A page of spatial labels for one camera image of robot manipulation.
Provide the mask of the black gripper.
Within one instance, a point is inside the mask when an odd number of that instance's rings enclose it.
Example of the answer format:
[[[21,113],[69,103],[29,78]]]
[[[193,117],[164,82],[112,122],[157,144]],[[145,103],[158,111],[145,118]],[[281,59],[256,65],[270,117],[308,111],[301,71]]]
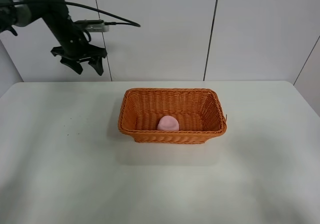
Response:
[[[52,11],[44,15],[44,22],[60,44],[52,48],[51,53],[61,56],[62,64],[80,75],[83,68],[75,60],[90,58],[88,63],[96,73],[104,73],[102,59],[107,55],[106,49],[91,45],[83,31],[72,21],[68,11]]]

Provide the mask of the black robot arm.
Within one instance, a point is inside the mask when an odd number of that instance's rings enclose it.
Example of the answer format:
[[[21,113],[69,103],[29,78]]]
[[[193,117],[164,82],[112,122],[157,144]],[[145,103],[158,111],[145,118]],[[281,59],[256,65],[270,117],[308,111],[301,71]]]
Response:
[[[102,60],[106,58],[105,48],[92,45],[86,27],[90,21],[74,22],[65,0],[0,0],[0,30],[14,36],[14,27],[25,27],[42,19],[50,29],[58,47],[51,50],[53,56],[60,56],[60,62],[77,74],[83,72],[81,63],[87,62],[98,75],[104,73]]]

